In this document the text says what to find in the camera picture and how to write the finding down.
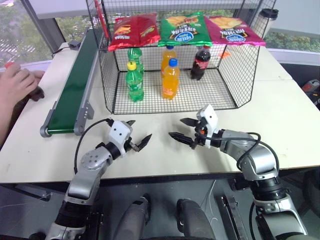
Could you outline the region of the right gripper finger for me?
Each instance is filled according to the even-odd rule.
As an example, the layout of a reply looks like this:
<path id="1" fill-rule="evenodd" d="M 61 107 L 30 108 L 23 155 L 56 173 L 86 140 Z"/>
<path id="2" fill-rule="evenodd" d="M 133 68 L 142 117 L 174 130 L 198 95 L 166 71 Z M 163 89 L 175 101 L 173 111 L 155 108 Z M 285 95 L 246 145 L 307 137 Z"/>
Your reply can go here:
<path id="1" fill-rule="evenodd" d="M 172 137 L 174 140 L 178 141 L 179 143 L 191 146 L 194 143 L 194 140 L 191 137 L 185 136 L 182 133 L 179 132 L 169 132 L 168 133 L 170 137 Z"/>
<path id="2" fill-rule="evenodd" d="M 190 127 L 197 127 L 199 125 L 199 121 L 193 118 L 181 118 L 180 121 Z"/>

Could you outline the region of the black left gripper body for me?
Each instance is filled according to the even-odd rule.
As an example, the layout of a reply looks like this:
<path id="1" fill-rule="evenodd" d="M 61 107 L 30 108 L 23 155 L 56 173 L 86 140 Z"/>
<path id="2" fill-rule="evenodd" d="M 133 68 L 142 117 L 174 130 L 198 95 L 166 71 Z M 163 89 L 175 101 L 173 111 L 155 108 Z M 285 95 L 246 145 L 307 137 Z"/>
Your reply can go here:
<path id="1" fill-rule="evenodd" d="M 132 138 L 129 137 L 125 143 L 124 143 L 124 150 L 125 152 L 129 152 L 130 150 L 133 150 L 135 152 L 139 152 L 140 151 L 140 148 L 138 145 L 136 145 L 135 143 L 132 142 Z"/>

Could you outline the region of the person's bare hand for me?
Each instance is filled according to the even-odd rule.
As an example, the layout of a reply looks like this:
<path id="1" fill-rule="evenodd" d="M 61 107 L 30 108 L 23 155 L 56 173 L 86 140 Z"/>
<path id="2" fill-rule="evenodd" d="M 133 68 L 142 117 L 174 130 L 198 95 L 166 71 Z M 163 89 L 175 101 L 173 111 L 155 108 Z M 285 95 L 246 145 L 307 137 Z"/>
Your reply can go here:
<path id="1" fill-rule="evenodd" d="M 0 110 L 9 111 L 39 85 L 45 71 L 29 71 L 11 63 L 0 75 Z"/>

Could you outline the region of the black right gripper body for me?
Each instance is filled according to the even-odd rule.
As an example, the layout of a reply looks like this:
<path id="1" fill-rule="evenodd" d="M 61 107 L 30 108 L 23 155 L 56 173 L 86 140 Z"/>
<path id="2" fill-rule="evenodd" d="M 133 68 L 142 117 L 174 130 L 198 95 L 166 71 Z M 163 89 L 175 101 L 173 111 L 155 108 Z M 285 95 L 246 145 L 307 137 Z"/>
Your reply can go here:
<path id="1" fill-rule="evenodd" d="M 206 136 L 208 133 L 208 129 L 206 127 L 207 121 L 205 119 L 202 120 L 196 120 L 192 119 L 193 127 L 195 130 L 195 138 L 193 143 L 191 144 L 191 148 L 194 150 L 198 145 L 204 146 L 206 143 Z"/>

